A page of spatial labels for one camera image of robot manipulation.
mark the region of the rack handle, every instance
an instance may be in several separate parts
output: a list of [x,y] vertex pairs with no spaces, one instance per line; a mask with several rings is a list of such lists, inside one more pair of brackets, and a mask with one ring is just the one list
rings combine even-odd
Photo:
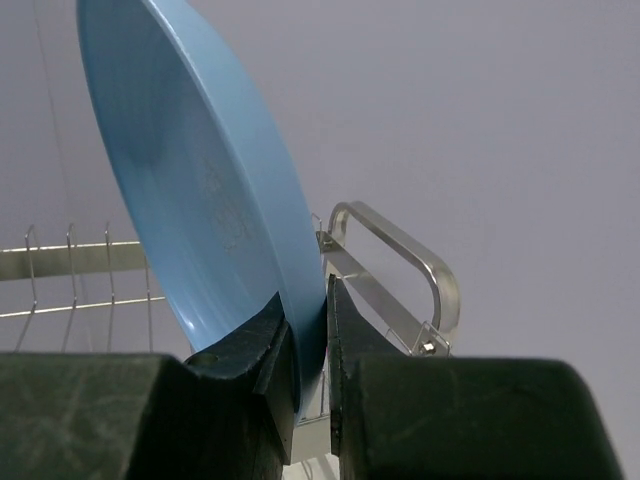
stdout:
[[426,277],[433,295],[431,325],[444,339],[451,342],[460,318],[460,291],[449,266],[404,230],[361,201],[338,203],[331,213],[328,234],[342,247],[345,246],[349,217],[355,218]]

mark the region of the blue plate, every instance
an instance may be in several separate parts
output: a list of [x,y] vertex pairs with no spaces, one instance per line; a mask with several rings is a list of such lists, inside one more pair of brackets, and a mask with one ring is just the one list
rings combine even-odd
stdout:
[[325,285],[298,178],[251,79],[183,0],[79,0],[98,125],[153,270],[208,347],[280,292],[304,412],[324,358]]

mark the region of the metal rod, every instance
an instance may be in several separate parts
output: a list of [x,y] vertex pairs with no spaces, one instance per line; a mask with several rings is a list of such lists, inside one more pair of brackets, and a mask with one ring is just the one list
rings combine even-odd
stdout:
[[33,239],[36,242],[36,248],[39,248],[38,237],[36,235],[36,227],[35,225],[31,225],[27,230],[27,233],[24,236],[24,243],[27,249],[27,258],[29,259],[29,274],[31,278],[31,292],[33,293],[33,306],[32,310],[35,310],[38,305],[38,295],[36,293],[36,277],[33,273],[33,257],[31,256],[31,245],[29,242],[29,237],[33,235]]
[[62,348],[60,351],[62,353],[67,351],[67,345],[69,343],[69,336],[71,335],[71,325],[73,324],[73,317],[76,313],[76,305],[75,303],[71,306],[71,313],[69,314],[69,320],[67,321],[67,328],[64,332],[64,339],[62,340]]
[[23,310],[20,312],[10,312],[10,313],[1,313],[0,314],[0,319],[3,318],[15,318],[15,317],[24,317],[26,315],[31,315],[32,313],[34,315],[40,315],[43,313],[59,313],[59,312],[70,312],[71,310],[73,310],[74,308],[76,310],[85,310],[88,308],[101,308],[101,307],[108,307],[109,305],[134,305],[136,303],[143,303],[143,302],[157,302],[159,300],[166,300],[166,297],[151,297],[150,299],[145,298],[133,298],[131,300],[116,300],[115,302],[101,302],[101,303],[89,303],[86,305],[76,305],[75,307],[73,307],[73,305],[67,305],[64,307],[52,307],[52,308],[40,308],[40,309],[36,309],[36,310]]
[[322,385],[320,387],[320,415],[324,414],[324,395],[325,395],[325,387],[327,383],[327,372],[326,372],[326,359],[325,366],[322,367]]
[[111,341],[113,339],[113,309],[115,303],[112,301],[109,308],[109,332],[107,334],[107,353],[111,353]]
[[113,269],[111,268],[111,241],[109,238],[109,222],[104,227],[104,240],[107,246],[107,266],[109,269],[109,283],[111,284],[111,303],[116,301],[116,292],[113,286]]
[[153,320],[151,318],[151,284],[149,282],[149,262],[144,257],[144,277],[147,282],[147,313],[149,318],[149,351],[153,352]]
[[93,353],[94,351],[94,345],[93,345],[93,336],[91,335],[91,326],[89,325],[89,322],[84,322],[84,331],[87,334],[87,344],[89,345],[89,352]]
[[75,227],[72,224],[69,225],[67,230],[67,252],[69,253],[69,271],[71,272],[71,286],[73,288],[73,304],[78,303],[78,291],[76,288],[76,271],[73,268],[73,249],[71,248],[71,237],[73,237],[74,247],[78,246],[78,240],[76,238]]
[[316,230],[316,240],[318,241],[318,248],[320,248],[320,253],[322,254],[322,242],[323,242],[323,230],[322,230],[322,219],[316,215],[315,213],[311,214],[311,223],[313,223],[313,220],[316,220],[318,222],[318,230]]
[[31,305],[31,310],[29,311],[29,316],[24,322],[22,326],[22,330],[20,331],[20,336],[18,337],[18,341],[16,342],[16,348],[14,351],[19,352],[20,347],[22,347],[22,342],[24,341],[24,337],[27,335],[27,331],[29,330],[29,326],[31,325],[31,320],[33,319],[33,314],[38,307],[38,294],[36,291],[36,277],[33,273],[33,258],[31,256],[31,243],[29,242],[29,238],[33,236],[33,239],[36,244],[36,248],[40,247],[40,242],[38,242],[38,236],[36,234],[35,225],[31,225],[27,230],[27,233],[24,236],[24,244],[27,249],[27,258],[29,259],[29,273],[31,277],[31,293],[33,295],[33,303]]
[[64,339],[62,340],[61,351],[64,353],[67,351],[67,345],[69,343],[69,336],[71,335],[71,326],[73,325],[73,317],[76,312],[76,305],[78,304],[78,290],[76,288],[76,272],[73,268],[73,249],[71,247],[71,239],[73,237],[74,247],[78,246],[78,240],[76,238],[75,227],[72,224],[67,229],[67,251],[69,252],[69,270],[71,271],[71,287],[73,288],[73,303],[71,304],[71,313],[69,314],[69,320],[67,321],[67,327],[64,332]]
[[[139,242],[111,242],[111,270],[114,272],[144,268],[144,251]],[[34,276],[70,275],[67,245],[31,249]],[[73,247],[73,268],[76,275],[107,273],[109,264],[105,243],[89,243]],[[26,248],[0,250],[0,281],[21,280],[31,276]]]

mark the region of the gray wall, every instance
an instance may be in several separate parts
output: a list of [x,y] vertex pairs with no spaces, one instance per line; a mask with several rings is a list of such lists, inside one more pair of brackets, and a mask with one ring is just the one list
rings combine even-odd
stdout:
[[[571,362],[640,478],[640,3],[192,3],[264,93],[312,209],[365,200],[441,255],[463,295],[456,353]],[[46,70],[30,2],[0,4],[0,244],[32,222],[54,241],[69,219],[129,238],[73,2],[36,11]]]

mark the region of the screw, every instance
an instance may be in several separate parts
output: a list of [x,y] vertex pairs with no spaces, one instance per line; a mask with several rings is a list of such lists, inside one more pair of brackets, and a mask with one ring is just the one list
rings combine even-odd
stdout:
[[420,345],[420,353],[424,356],[435,355],[436,346],[432,342],[425,342]]

